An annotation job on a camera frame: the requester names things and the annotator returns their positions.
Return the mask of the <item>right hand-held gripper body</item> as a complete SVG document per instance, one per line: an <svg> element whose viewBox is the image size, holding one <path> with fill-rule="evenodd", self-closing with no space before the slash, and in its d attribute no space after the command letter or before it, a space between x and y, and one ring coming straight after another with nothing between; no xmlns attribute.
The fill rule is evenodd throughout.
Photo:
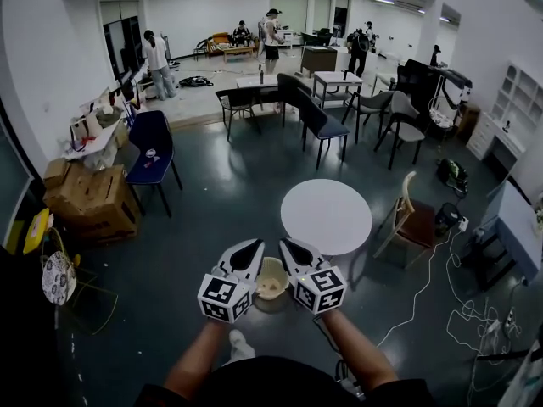
<svg viewBox="0 0 543 407"><path fill-rule="evenodd" d="M343 303L347 282L315 247L286 237L279 241L279 253L299 304L321 314Z"/></svg>

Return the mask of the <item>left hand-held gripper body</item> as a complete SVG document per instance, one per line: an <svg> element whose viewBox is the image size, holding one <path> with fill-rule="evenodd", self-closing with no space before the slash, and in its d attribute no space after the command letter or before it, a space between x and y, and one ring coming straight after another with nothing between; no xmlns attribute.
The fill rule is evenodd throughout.
<svg viewBox="0 0 543 407"><path fill-rule="evenodd" d="M249 309L264 250L264 241L254 238L224 251L200 285L197 298L203 315L233 324Z"/></svg>

